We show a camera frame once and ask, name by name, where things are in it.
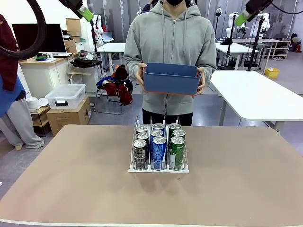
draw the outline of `blue plastic bin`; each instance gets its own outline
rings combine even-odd
[[[165,63],[147,63],[144,88],[149,92],[194,95],[201,79],[197,67]]]

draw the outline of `can lid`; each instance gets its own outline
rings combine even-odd
[[[146,146],[146,141],[144,140],[135,140],[134,147],[135,148],[144,148]]]
[[[175,123],[175,124],[170,124],[170,125],[169,125],[169,128],[170,128],[170,129],[180,129],[180,128],[181,128],[181,125],[176,124],[176,123]]]
[[[157,137],[153,138],[152,141],[156,144],[163,144],[163,143],[166,143],[166,138],[164,138],[163,136],[157,136]]]
[[[151,135],[152,136],[161,136],[161,135],[163,135],[163,132],[159,129],[154,129],[151,131]]]
[[[139,140],[146,140],[147,138],[149,138],[149,134],[147,132],[140,132],[138,135],[137,135],[137,138]]]
[[[182,129],[177,129],[177,130],[174,130],[172,134],[175,135],[175,136],[181,136],[182,137],[182,136],[185,136],[186,133]]]
[[[164,125],[164,124],[161,124],[161,123],[157,123],[157,124],[154,124],[154,125],[153,125],[153,128],[155,128],[155,129],[164,129],[164,128],[165,128],[165,125]]]
[[[185,143],[185,140],[180,136],[175,136],[175,137],[171,138],[171,142],[173,144],[181,145],[181,144]]]
[[[146,128],[145,126],[138,126],[138,127],[136,128],[136,130],[137,130],[137,131],[145,131],[145,130],[147,130],[147,128]]]

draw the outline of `gray hoodie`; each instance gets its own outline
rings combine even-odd
[[[132,78],[138,63],[164,62],[205,67],[206,85],[209,85],[216,69],[214,29],[201,16],[198,6],[188,8],[174,21],[159,1],[150,12],[132,22],[124,58]],[[143,92],[143,109],[156,114],[192,113],[193,103],[192,96]]]

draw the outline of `hoodie zipper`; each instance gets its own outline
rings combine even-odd
[[[172,58],[173,58],[173,53],[174,53],[175,24],[176,24],[176,20],[173,20],[173,28],[172,28],[172,45],[171,45],[171,58],[170,58],[170,63],[172,63]]]
[[[174,53],[174,40],[175,40],[175,24],[176,20],[173,20],[173,28],[172,28],[172,45],[171,45],[171,58],[170,63],[172,63],[173,53]],[[167,100],[169,95],[167,94],[165,97],[165,117],[167,116]]]

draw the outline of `white wall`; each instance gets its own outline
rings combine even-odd
[[[303,0],[298,0],[297,12],[303,11]],[[300,40],[303,40],[303,13],[295,16],[294,28],[292,33],[297,33]]]
[[[26,0],[0,0],[0,14],[8,24],[37,23],[36,17]],[[60,24],[61,29],[66,29],[66,18],[78,18],[70,9],[58,0],[37,0],[45,20],[49,24]],[[90,23],[81,19],[81,36],[86,39],[85,50],[93,50],[93,41]]]

